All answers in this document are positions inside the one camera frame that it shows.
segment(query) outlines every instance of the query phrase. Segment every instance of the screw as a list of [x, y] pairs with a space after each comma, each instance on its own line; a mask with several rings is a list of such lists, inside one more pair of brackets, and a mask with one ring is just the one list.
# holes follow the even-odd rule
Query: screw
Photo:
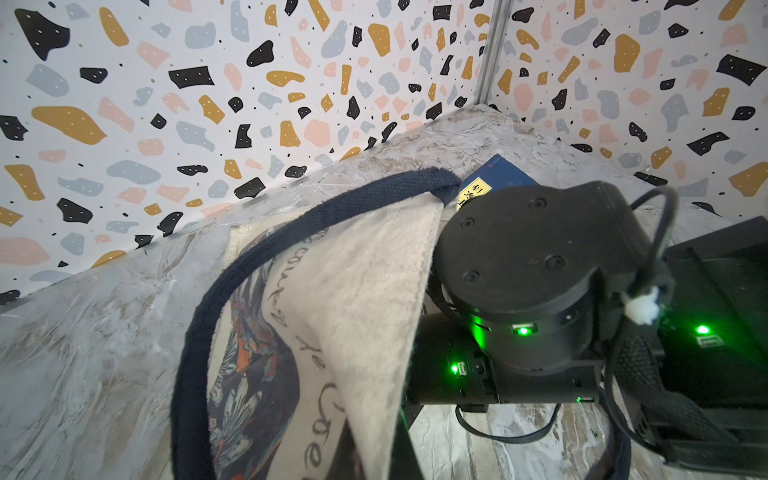
[[528, 207], [531, 210], [541, 210], [546, 206], [547, 206], [547, 201], [543, 198], [537, 198], [537, 199], [531, 200], [531, 203], [528, 204]]
[[551, 270], [562, 268], [565, 266], [565, 261], [565, 257], [563, 256], [552, 255], [551, 257], [547, 258], [547, 268]]
[[480, 273], [470, 270], [464, 274], [464, 283], [475, 283], [480, 281]]

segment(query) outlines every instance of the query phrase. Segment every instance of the black cable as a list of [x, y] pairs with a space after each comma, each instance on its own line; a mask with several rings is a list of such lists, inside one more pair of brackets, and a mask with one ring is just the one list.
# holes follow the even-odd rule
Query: black cable
[[560, 412], [560, 407], [561, 407], [560, 403], [554, 406], [552, 417], [549, 419], [549, 423], [545, 425], [543, 429], [536, 430], [533, 433], [528, 433], [527, 435], [522, 435], [519, 437], [497, 437], [496, 435], [489, 435], [487, 433], [480, 432], [479, 430], [475, 429], [475, 427], [473, 427], [472, 425], [469, 425], [466, 420], [464, 420], [464, 417], [462, 417], [462, 410], [459, 408], [458, 405], [456, 406], [456, 419], [458, 420], [459, 425], [464, 427], [464, 430], [466, 430], [469, 433], [472, 433], [473, 435], [477, 435], [478, 437], [482, 437], [484, 439], [495, 440], [496, 442], [519, 445], [521, 443], [537, 442], [543, 439], [545, 436], [547, 436], [549, 431], [552, 430], [554, 421], [558, 417], [558, 412]]
[[630, 205], [632, 210], [636, 210], [651, 198], [661, 195], [664, 196], [664, 211], [661, 213], [659, 226], [656, 229], [656, 235], [654, 235], [654, 242], [650, 245], [648, 255], [641, 268], [637, 271], [634, 282], [627, 289], [627, 293], [633, 298], [638, 294], [645, 294], [653, 286], [652, 282], [656, 274], [656, 264], [661, 259], [664, 248], [667, 247], [672, 236], [672, 227], [677, 216], [677, 192], [672, 187], [656, 187], [642, 194], [640, 198]]
[[626, 316], [622, 316], [621, 321], [619, 322], [618, 331], [616, 332], [616, 335], [614, 335], [614, 341], [611, 345], [608, 361], [605, 364], [605, 376], [603, 381], [606, 400], [605, 407], [608, 411], [608, 415], [611, 417], [611, 421], [625, 435], [633, 439], [637, 444], [652, 451], [653, 453], [661, 455], [662, 452], [660, 447], [646, 442], [645, 439], [640, 437], [634, 430], [629, 428], [627, 419], [624, 417], [624, 413], [621, 412], [621, 409], [619, 409], [619, 405], [617, 405], [614, 398], [614, 374], [616, 372], [616, 364], [618, 362], [621, 349], [624, 347], [624, 343], [627, 341], [627, 337], [629, 336], [630, 326], [631, 320], [629, 320]]
[[427, 279], [427, 295], [432, 299], [432, 303], [442, 312], [443, 315], [449, 319], [458, 322], [461, 321], [461, 315], [451, 308], [451, 304], [445, 299], [445, 295], [442, 293], [442, 282], [440, 277], [437, 276], [434, 267], [429, 272], [429, 278]]
[[632, 464], [632, 440], [626, 436], [613, 421], [611, 414], [608, 413], [608, 401], [605, 397], [605, 391], [599, 389], [599, 403], [603, 407], [608, 419], [611, 421], [611, 438], [606, 440], [605, 453], [603, 458], [613, 457], [613, 468], [604, 476], [604, 480], [629, 480], [629, 473]]

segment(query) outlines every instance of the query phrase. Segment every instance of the white cable connector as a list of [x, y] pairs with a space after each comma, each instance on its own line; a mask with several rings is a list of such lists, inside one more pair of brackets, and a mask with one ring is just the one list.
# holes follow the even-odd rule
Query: white cable connector
[[651, 325], [658, 318], [661, 308], [657, 303], [659, 287], [654, 286], [647, 295], [630, 298], [626, 292], [621, 293], [624, 303], [624, 315], [637, 325]]

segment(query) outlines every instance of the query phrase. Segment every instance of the patterned wall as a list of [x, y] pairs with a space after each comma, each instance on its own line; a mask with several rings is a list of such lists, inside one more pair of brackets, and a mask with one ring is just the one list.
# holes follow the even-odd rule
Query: patterned wall
[[0, 304], [473, 100], [491, 0], [272, 1], [2, 3]]
[[768, 215], [766, 0], [511, 12], [489, 103], [723, 217]]

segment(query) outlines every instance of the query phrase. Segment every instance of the marble surface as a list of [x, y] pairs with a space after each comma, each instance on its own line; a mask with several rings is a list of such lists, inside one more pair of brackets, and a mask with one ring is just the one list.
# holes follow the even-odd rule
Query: marble surface
[[[354, 159], [266, 192], [165, 242], [0, 307], [0, 478], [168, 476], [168, 413], [184, 333], [222, 268], [232, 225], [312, 207], [389, 174], [438, 166], [466, 176], [494, 154], [537, 182], [619, 186], [629, 200], [651, 185], [490, 108], [468, 107]], [[638, 216], [649, 232], [658, 204]], [[449, 205], [443, 220], [455, 212]], [[673, 241], [728, 225], [682, 206]], [[538, 428], [550, 406], [494, 406], [469, 421], [496, 435]], [[566, 406], [541, 442], [469, 438], [451, 407], [428, 407], [411, 432], [425, 478], [584, 478], [602, 453], [606, 421]], [[632, 478], [717, 478], [661, 466], [635, 447]]]

